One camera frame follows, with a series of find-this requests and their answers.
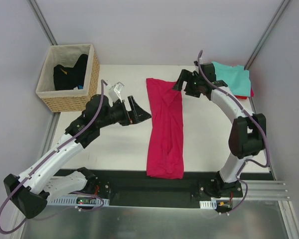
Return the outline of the aluminium corner post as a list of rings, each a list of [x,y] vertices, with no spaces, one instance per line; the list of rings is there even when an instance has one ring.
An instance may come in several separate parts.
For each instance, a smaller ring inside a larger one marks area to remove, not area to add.
[[[39,25],[41,26],[47,40],[49,41],[50,45],[58,45],[57,40],[55,39],[37,1],[36,0],[27,0],[27,2],[29,4],[30,8],[32,9],[32,11],[33,11]]]
[[[259,41],[257,42],[252,54],[247,60],[244,69],[249,70],[254,61],[256,60],[257,56],[260,54],[262,48],[265,46],[266,41],[269,39],[271,33],[275,29],[276,25],[288,9],[289,5],[292,3],[292,0],[282,0],[275,11],[273,17],[271,18],[270,22],[268,23],[266,29],[264,30],[262,36],[260,37]]]

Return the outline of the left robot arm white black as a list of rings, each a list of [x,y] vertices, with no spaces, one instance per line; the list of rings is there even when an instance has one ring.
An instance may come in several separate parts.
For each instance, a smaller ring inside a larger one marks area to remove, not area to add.
[[[128,97],[128,111],[122,100],[112,104],[106,96],[94,95],[85,110],[65,130],[55,147],[34,165],[15,176],[9,174],[3,183],[10,200],[27,219],[38,216],[54,199],[72,192],[94,194],[96,176],[85,167],[52,182],[54,174],[72,157],[100,136],[100,130],[112,124],[138,124],[151,118],[134,100]]]

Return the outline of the wicker basket with cloth liner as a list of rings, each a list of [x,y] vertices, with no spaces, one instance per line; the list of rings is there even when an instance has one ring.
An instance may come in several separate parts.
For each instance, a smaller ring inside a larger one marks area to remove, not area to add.
[[[58,64],[74,67],[82,54],[88,55],[82,89],[55,90],[53,68]],[[75,112],[85,109],[86,103],[97,93],[100,64],[92,44],[54,45],[45,58],[36,94],[54,112]]]

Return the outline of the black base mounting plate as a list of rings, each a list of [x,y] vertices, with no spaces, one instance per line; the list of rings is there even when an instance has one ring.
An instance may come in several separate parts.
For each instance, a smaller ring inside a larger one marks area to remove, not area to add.
[[[111,206],[198,208],[212,198],[241,198],[241,184],[218,182],[215,172],[186,172],[182,179],[152,178],[144,171],[106,171],[79,168],[92,183],[88,189]]]

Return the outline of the red folded t shirt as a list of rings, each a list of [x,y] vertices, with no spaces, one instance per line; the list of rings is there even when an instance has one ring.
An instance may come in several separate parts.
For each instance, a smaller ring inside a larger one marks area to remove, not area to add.
[[[249,96],[239,96],[239,95],[235,95],[236,98],[240,99],[240,100],[246,100],[247,98],[252,98],[254,96],[254,91],[253,89],[250,90],[250,95]]]

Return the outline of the right aluminium corner post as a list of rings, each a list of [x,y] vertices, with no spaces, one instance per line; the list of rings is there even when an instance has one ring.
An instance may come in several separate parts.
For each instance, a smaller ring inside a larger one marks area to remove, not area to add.
[[[252,54],[247,60],[244,69],[249,70],[254,61],[256,60],[257,56],[260,54],[262,48],[265,46],[266,41],[269,39],[271,33],[275,29],[276,25],[288,9],[289,5],[292,3],[292,0],[282,0],[275,11],[273,17],[271,18],[270,22],[268,23],[266,29],[264,30],[262,36],[260,37],[259,41],[257,42]]]

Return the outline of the left aluminium corner post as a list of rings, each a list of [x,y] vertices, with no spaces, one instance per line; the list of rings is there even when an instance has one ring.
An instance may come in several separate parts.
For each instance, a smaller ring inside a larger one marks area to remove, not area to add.
[[[37,1],[36,0],[27,0],[27,2],[29,4],[30,8],[32,9],[32,11],[33,11],[39,25],[41,26],[47,40],[49,41],[50,45],[58,45],[57,40],[55,39]]]

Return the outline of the teal folded t shirt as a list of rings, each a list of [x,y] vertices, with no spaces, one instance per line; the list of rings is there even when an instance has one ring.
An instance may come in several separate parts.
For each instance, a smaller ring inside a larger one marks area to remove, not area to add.
[[[235,96],[252,97],[254,95],[250,72],[245,70],[244,66],[227,66],[217,62],[212,62],[212,64],[215,68],[216,79],[224,81]]]

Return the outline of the black t shirt in basket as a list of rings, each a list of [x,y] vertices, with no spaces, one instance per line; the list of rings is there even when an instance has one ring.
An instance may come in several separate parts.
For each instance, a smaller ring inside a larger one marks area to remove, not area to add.
[[[81,54],[73,67],[60,64],[53,69],[53,82],[56,91],[83,89],[88,55]]]

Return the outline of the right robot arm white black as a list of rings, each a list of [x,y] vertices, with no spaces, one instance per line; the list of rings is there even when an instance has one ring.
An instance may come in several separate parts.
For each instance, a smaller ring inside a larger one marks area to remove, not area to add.
[[[181,70],[173,86],[176,91],[184,90],[192,97],[206,96],[216,104],[232,124],[228,145],[230,154],[224,166],[216,173],[215,179],[204,188],[206,194],[219,198],[234,189],[246,163],[265,149],[266,118],[244,109],[231,93],[229,86],[216,78],[212,63],[195,63],[197,70]]]

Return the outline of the pink t shirt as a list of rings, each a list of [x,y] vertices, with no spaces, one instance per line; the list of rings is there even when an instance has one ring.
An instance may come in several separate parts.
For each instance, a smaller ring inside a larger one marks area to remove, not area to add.
[[[181,179],[184,175],[182,94],[174,82],[147,78],[152,130],[147,157],[147,176]]]

